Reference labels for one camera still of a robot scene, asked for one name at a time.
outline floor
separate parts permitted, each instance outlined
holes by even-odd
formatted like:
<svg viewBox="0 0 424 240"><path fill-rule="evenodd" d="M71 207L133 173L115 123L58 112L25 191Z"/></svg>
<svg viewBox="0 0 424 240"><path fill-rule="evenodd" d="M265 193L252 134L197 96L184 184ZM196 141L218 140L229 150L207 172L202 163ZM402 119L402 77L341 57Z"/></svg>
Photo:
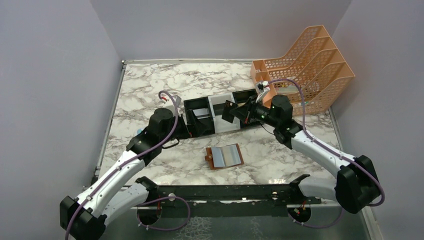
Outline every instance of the floor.
<svg viewBox="0 0 424 240"><path fill-rule="evenodd" d="M183 100L253 88L250 63L128 64L119 92L100 168L102 176L120 157L129 140L143 129L156 108L160 90ZM308 115L306 126L316 137L338 148L328 112ZM244 165L210 170L206 147L238 143ZM162 153L132 177L147 176L159 185L283 184L301 174L332 178L321 166L301 153L279 144L261 127L193 138Z"/></svg>

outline gray wall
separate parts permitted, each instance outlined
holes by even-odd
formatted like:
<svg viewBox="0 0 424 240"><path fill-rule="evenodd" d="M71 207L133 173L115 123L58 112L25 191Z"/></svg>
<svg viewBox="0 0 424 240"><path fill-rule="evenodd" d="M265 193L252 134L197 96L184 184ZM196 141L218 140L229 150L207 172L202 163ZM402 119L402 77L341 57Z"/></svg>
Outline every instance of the gray wall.
<svg viewBox="0 0 424 240"><path fill-rule="evenodd" d="M0 239L62 239L120 76L89 0L0 0Z"/></svg>
<svg viewBox="0 0 424 240"><path fill-rule="evenodd" d="M330 34L351 0L91 0L124 60L271 58L303 29Z"/></svg>
<svg viewBox="0 0 424 240"><path fill-rule="evenodd" d="M374 162L384 239L422 239L424 1L353 0L333 38L356 74L333 105L341 141Z"/></svg>

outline marble pattern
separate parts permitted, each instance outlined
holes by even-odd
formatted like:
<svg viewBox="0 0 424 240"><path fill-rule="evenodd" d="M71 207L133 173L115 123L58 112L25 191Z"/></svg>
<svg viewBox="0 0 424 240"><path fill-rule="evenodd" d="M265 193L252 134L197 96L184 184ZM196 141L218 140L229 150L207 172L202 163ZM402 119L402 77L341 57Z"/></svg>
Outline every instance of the marble pattern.
<svg viewBox="0 0 424 240"><path fill-rule="evenodd" d="M253 88L248 63L129 64L126 67L108 136L100 176L120 157L138 129L144 128L163 103L160 90L183 100ZM322 141L338 148L330 114L306 116L306 126ZM244 165L210 170L206 147L238 143ZM163 150L146 168L128 181L147 176L161 185L282 184L301 174L332 178L303 154L279 144L261 127L182 140Z"/></svg>

